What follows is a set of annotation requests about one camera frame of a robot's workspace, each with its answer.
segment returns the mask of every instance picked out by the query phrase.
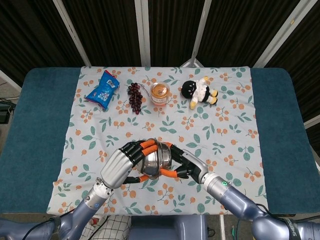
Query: black plush head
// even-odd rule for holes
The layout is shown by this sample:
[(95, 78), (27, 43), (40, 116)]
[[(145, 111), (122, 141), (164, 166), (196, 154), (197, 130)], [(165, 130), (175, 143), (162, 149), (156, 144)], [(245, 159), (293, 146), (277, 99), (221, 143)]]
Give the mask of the black plush head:
[(186, 81), (181, 88), (181, 94), (186, 99), (191, 99), (195, 90), (197, 89), (195, 81)]

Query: jar lid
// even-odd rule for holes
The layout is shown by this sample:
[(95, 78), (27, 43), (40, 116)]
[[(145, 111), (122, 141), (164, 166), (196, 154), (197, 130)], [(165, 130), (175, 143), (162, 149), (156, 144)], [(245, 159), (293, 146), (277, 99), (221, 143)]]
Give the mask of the jar lid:
[(151, 94), (158, 99), (165, 98), (170, 92), (169, 86), (165, 82), (155, 82), (151, 86)]

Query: teal padded surface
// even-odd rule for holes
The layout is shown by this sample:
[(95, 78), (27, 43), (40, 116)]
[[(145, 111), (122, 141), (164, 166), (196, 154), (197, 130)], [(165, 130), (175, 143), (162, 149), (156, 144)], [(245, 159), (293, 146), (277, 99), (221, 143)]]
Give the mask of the teal padded surface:
[[(59, 175), (80, 68), (25, 78), (0, 158), (0, 213), (44, 213)], [(288, 73), (251, 69), (267, 201), (273, 213), (320, 212), (320, 177)]]
[(25, 77), (0, 158), (0, 213), (45, 213), (61, 168), (80, 68)]

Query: snack bag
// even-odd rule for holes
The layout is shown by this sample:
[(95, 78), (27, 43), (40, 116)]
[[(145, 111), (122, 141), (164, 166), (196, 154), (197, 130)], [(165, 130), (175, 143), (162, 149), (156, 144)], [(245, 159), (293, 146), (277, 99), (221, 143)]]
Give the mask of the snack bag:
[(118, 80), (105, 70), (99, 82), (99, 86), (85, 98), (90, 102), (100, 104), (104, 109), (106, 109), (117, 87), (119, 87)]

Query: plush toy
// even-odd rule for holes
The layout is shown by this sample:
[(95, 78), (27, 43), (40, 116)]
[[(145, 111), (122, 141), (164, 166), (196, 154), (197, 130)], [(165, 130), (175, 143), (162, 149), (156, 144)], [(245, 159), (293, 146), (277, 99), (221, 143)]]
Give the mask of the plush toy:
[(208, 77), (205, 76), (197, 81), (186, 81), (182, 85), (181, 93), (186, 99), (191, 99), (190, 108), (194, 109), (198, 102), (216, 104), (218, 91), (210, 89), (205, 83)]

